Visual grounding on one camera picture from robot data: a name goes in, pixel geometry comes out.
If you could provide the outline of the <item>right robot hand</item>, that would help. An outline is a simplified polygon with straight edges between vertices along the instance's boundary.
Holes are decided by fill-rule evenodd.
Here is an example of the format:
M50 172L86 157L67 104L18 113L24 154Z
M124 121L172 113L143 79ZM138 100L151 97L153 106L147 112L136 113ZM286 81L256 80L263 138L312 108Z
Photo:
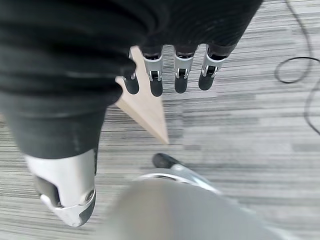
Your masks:
M153 96L163 93L163 46L174 47L175 91L184 93L197 47L198 80L211 88L260 0L3 0L0 112L42 202L80 227L96 203L95 175L105 113L139 91L130 49L139 47Z

